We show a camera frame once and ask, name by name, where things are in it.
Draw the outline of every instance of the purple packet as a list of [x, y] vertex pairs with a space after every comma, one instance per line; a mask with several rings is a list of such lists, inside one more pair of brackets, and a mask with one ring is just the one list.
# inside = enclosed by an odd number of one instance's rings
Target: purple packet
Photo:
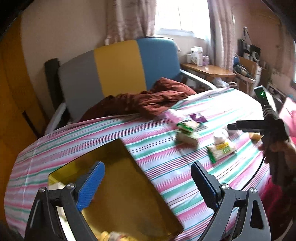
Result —
[[191, 117], [192, 120], [194, 120], [197, 123], [208, 122], [207, 119], [203, 115], [201, 115], [199, 113], [197, 113], [197, 114], [189, 114], [189, 116]]

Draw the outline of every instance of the yellow wardrobe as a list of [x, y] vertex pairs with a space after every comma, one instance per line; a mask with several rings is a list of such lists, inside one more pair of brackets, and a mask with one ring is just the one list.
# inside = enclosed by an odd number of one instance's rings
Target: yellow wardrobe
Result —
[[21, 17], [0, 42], [0, 220], [4, 195], [18, 154], [42, 136], [47, 119], [31, 85], [22, 53]]

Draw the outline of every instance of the metal screw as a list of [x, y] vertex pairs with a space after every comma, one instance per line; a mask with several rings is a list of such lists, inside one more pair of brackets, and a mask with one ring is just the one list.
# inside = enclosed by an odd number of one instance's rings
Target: metal screw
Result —
[[44, 192], [44, 191], [45, 191], [45, 187], [39, 188], [39, 192]]
[[256, 193], [256, 192], [257, 192], [257, 189], [256, 189], [256, 188], [250, 188], [250, 191], [251, 191], [252, 193]]
[[72, 189], [72, 188], [75, 187], [75, 185], [74, 185], [73, 183], [69, 183], [69, 184], [67, 184], [66, 187], [67, 187], [68, 189]]
[[230, 188], [229, 185], [226, 183], [221, 184], [221, 187], [226, 190]]

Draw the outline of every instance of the yellow tray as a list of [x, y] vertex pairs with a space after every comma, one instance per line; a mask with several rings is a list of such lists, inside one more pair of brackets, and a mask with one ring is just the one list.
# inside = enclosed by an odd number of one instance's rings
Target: yellow tray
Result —
[[105, 176], [82, 214], [95, 235], [123, 232], [138, 241], [170, 240], [183, 227], [139, 168], [120, 139], [76, 158], [48, 176], [49, 186], [74, 183], [96, 161], [105, 164]]

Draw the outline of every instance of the blue gripper pad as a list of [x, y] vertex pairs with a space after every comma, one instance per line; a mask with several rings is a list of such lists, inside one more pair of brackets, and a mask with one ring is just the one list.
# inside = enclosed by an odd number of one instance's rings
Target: blue gripper pad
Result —
[[191, 177], [207, 207], [216, 211], [221, 200], [220, 183], [218, 180], [213, 175], [208, 174], [199, 161], [191, 165]]
[[80, 212], [91, 203], [104, 175], [105, 165], [104, 163], [97, 161], [88, 173], [77, 179], [75, 189], [78, 194], [76, 206]]

